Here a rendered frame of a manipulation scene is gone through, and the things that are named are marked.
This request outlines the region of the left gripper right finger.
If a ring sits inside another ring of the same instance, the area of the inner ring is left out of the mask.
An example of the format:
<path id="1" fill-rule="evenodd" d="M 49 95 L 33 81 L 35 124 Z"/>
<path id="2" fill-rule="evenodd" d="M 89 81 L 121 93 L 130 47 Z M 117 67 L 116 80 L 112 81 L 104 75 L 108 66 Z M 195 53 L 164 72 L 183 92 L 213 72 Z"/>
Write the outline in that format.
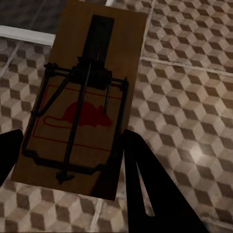
<path id="1" fill-rule="evenodd" d="M 129 233 L 209 233 L 144 139 L 124 130 Z M 138 164 L 155 216 L 145 212 Z"/>

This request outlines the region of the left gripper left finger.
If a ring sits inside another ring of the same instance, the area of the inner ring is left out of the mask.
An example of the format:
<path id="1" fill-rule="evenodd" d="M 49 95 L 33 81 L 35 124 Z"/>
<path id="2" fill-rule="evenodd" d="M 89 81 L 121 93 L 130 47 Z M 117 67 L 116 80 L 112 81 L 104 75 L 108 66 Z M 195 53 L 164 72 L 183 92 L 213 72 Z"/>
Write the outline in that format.
<path id="1" fill-rule="evenodd" d="M 19 158 L 23 138 L 21 129 L 0 134 L 0 187 Z"/>

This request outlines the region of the mousetrap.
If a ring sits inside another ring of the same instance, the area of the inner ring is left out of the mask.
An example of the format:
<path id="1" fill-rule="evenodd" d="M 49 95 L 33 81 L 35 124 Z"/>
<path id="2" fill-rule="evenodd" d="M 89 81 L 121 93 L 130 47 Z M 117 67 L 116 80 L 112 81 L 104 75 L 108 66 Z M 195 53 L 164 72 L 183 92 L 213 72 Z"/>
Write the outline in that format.
<path id="1" fill-rule="evenodd" d="M 67 0 L 10 181 L 115 201 L 147 16 Z"/>

